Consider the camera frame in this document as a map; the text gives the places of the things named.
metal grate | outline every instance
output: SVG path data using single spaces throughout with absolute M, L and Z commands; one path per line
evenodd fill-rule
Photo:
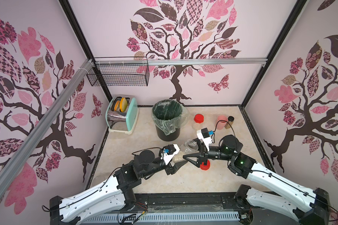
M 96 64 L 95 68 L 89 70 L 87 77 L 92 86 L 100 86 L 99 72 L 103 76 L 103 85 L 106 86 L 148 86 L 149 67 L 146 57 L 108 57 L 107 63 Z
M 130 214 L 102 214 L 86 220 L 83 223 L 118 223 Z M 141 213 L 128 218 L 124 223 L 131 223 Z M 162 213 L 147 213 L 139 222 L 189 222 L 189 221 L 239 221 L 238 212 L 162 212 Z

black frame edge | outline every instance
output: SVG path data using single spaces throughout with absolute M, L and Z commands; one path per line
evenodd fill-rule
M 279 48 L 281 47 L 284 39 L 287 37 L 290 29 L 292 28 L 292 26 L 294 25 L 295 21 L 297 20 L 298 16 L 300 15 L 304 5 L 306 4 L 307 0 L 297 0 L 295 6 L 293 7 L 292 11 L 290 12 L 290 15 L 288 17 L 288 19 L 285 21 L 285 24 L 282 28 L 282 30 L 280 31 L 277 39 L 275 40 L 275 43 L 273 45 L 273 47 L 271 48 L 268 56 L 267 56 L 267 63 L 265 64 L 264 67 L 262 67 L 256 78 L 254 79 L 248 93 L 246 94 L 243 103 L 241 104 L 242 107 L 246 107 L 250 98 L 252 97 L 252 95 L 254 94 L 255 90 L 257 89 L 259 83 L 261 82 L 264 74 L 266 73 L 266 71 L 268 70 L 269 66 L 271 65 L 275 55 L 277 54 Z
M 68 0 L 59 0 L 59 3 L 66 15 L 66 17 L 68 18 L 68 21 L 72 27 L 72 29 L 74 30 L 74 33 L 86 55 L 86 57 L 88 59 L 91 59 L 93 61 L 93 63 L 95 63 L 95 58 L 94 58 L 94 55 L 93 53 L 91 52 L 90 50 L 90 47 L 89 47 L 89 44 L 87 43 L 86 39 L 85 39 L 85 36 L 84 36 L 84 33 L 82 32 L 80 26 L 79 26 L 79 23 L 75 17 L 75 14 L 74 14 L 74 11 L 73 9 L 71 8 L 70 6 L 70 3 Z M 96 68 L 96 66 L 93 66 L 93 69 L 94 69 L 94 72 L 95 74 L 97 75 L 97 78 L 99 80 L 99 83 L 105 93 L 105 96 L 108 98 L 108 101 L 111 101 L 112 99 L 112 96 L 109 92 L 109 89 L 106 85 L 103 85 L 105 84 L 104 82 L 104 79 L 103 79 L 103 75 L 101 74 L 100 70 L 98 70 Z
M 254 126 L 253 126 L 252 122 L 250 121 L 250 118 L 248 117 L 247 112 L 245 111 L 245 109 L 242 106 L 239 106 L 239 110 L 240 110 L 241 114 L 243 115 L 245 123 L 247 124 L 249 132 L 252 135 L 254 143 L 257 146 L 258 152 L 259 152 L 260 156 L 262 157 L 262 160 L 264 162 L 265 167 L 270 169 L 271 171 L 275 172 L 274 167 L 273 167 L 273 165 L 272 165 L 272 163 L 271 163 L 271 161 L 268 157 L 268 154 L 265 151 L 264 146 L 262 145 L 262 142 L 260 141 L 260 138 L 259 138 L 256 130 L 254 129 Z
M 98 167 L 98 163 L 99 163 L 99 160 L 100 160 L 100 156 L 101 156 L 101 153 L 103 152 L 104 145 L 105 145 L 106 139 L 108 138 L 108 135 L 109 135 L 109 128 L 106 128 L 105 135 L 104 135 L 104 137 L 103 137 L 101 146 L 100 146 L 99 151 L 98 151 L 98 154 L 97 154 L 97 159 L 95 160 L 95 163 L 94 163 L 94 165 L 93 165 L 93 168 L 91 169 L 90 177 L 89 177 L 88 183 L 86 184 L 85 190 L 88 190 L 88 189 L 90 188 L 91 182 L 93 181 L 94 174 L 95 174 L 95 170 L 96 170 L 97 167 Z

butterfly decal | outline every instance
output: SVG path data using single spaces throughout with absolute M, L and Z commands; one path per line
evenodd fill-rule
M 98 98 L 94 94 L 93 94 L 93 101 L 94 101 L 94 104 L 95 104 L 95 109 L 91 113 L 92 118 L 95 117 L 95 116 L 101 115 L 101 105 L 102 105 L 100 100 L 98 100 Z
M 220 91 L 222 88 L 228 88 L 228 80 L 229 80 L 229 74 L 225 75 L 222 80 L 220 81 L 220 83 L 209 83 L 209 87 L 214 88 L 214 91 L 216 91 L 218 93 L 218 91 Z

plastic trash bag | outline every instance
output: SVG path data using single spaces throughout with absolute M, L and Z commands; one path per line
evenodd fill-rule
M 187 108 L 170 99 L 158 101 L 151 110 L 151 118 L 165 135 L 174 133 L 176 128 L 183 127 L 188 122 L 189 116 Z

black trash can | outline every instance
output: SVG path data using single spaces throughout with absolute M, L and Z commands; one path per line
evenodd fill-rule
M 158 101 L 153 106 L 152 112 L 153 115 L 160 120 L 160 126 L 175 126 L 175 123 L 177 121 L 173 121 L 171 123 L 171 121 L 169 120 L 179 117 L 182 114 L 183 109 L 180 103 L 178 103 L 177 101 L 166 99 Z M 176 128 L 175 132 L 165 135 L 165 133 L 158 127 L 155 121 L 154 123 L 158 137 L 163 141 L 171 142 L 179 137 L 180 128 Z

